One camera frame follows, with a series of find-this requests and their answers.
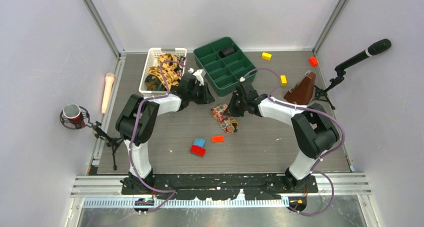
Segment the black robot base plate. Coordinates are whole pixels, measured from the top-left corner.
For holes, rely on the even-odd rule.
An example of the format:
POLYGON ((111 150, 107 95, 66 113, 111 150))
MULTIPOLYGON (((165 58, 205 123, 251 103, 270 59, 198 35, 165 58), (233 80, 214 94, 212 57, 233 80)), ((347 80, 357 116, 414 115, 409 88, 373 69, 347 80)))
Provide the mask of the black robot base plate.
POLYGON ((315 194, 318 185, 314 176, 293 180, 276 173, 226 174, 154 174, 145 179, 153 190, 129 174, 120 180, 123 195, 153 194, 165 200, 175 190, 176 200, 234 200, 244 194, 246 200, 276 200, 279 194, 315 194))

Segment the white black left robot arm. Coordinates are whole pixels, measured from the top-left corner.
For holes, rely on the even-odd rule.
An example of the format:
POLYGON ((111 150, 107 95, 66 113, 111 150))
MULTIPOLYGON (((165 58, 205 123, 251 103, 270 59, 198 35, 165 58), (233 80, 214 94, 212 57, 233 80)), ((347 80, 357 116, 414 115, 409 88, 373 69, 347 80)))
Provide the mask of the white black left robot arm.
POLYGON ((157 117, 182 111, 191 102, 205 105, 214 101, 201 70, 186 73, 179 85, 173 86, 171 91, 164 95, 130 96, 115 128, 126 145, 130 162, 128 178, 134 181, 136 190, 141 194, 148 194, 154 186, 148 141, 153 134, 157 117))

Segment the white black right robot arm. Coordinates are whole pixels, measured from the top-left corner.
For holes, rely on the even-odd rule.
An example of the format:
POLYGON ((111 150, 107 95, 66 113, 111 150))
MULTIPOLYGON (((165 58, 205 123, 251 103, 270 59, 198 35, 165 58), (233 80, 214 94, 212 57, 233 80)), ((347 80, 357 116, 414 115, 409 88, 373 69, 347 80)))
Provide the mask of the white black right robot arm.
POLYGON ((298 105, 269 94, 259 95, 250 83, 235 87, 224 115, 243 117, 245 112, 271 118, 293 128, 299 152, 282 178, 291 192, 299 192, 305 186, 314 164, 340 139, 330 115, 320 104, 298 105))

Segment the colourful shell pattern tie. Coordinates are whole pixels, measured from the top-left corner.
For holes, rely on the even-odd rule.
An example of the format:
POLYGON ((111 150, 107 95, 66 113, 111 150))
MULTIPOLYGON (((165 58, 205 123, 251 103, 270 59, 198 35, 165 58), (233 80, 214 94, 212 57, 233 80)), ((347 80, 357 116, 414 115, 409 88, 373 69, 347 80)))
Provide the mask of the colourful shell pattern tie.
POLYGON ((225 133, 236 134, 238 132, 238 122, 234 117, 224 114, 227 107, 226 103, 220 103, 213 107, 210 113, 225 133))

